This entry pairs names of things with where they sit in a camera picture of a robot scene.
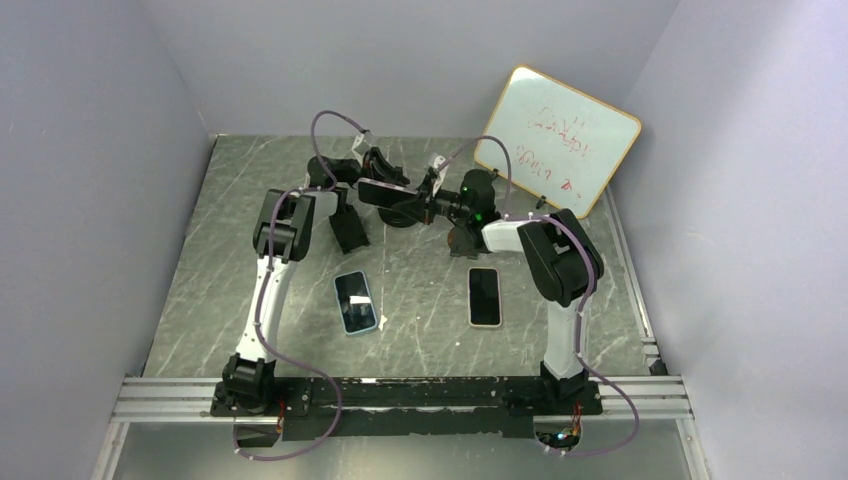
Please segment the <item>purple phone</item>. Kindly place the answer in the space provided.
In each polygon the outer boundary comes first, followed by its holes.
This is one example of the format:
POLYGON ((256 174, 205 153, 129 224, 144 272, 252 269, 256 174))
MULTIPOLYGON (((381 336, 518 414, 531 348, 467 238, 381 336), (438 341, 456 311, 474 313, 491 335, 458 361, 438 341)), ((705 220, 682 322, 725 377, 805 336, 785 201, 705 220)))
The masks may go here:
POLYGON ((356 182, 356 190, 361 202, 386 209, 404 201, 414 200, 418 195, 416 190, 369 178, 359 179, 356 182))

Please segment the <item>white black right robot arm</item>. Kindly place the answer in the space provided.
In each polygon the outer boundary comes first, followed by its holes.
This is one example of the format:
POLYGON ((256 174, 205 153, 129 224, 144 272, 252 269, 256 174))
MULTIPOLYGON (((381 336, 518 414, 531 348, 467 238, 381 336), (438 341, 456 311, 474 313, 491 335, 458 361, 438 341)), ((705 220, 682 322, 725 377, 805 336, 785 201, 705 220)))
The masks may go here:
POLYGON ((454 257, 524 256, 536 290, 548 303, 540 402, 550 413, 565 413, 589 383, 582 321, 604 274, 600 254, 568 209, 518 220, 497 208, 494 177, 484 170, 468 171, 456 191, 437 188, 436 180, 430 169, 415 190, 391 186, 384 209, 407 223, 447 219, 452 225, 448 248, 454 257))

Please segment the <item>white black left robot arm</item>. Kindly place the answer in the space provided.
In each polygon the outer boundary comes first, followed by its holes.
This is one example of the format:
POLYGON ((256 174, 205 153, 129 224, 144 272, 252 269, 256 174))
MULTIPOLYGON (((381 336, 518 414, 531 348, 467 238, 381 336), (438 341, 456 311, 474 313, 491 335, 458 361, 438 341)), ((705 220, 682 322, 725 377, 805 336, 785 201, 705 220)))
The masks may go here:
POLYGON ((410 180, 377 147, 368 148, 361 159, 323 160, 307 163, 306 185, 289 191, 270 190, 254 228, 257 274, 251 308, 236 352, 222 372, 211 408, 214 416, 261 416, 277 403, 276 344, 285 298, 305 259, 315 225, 327 219, 344 254, 370 244, 365 227, 348 190, 361 179, 406 186, 410 180))

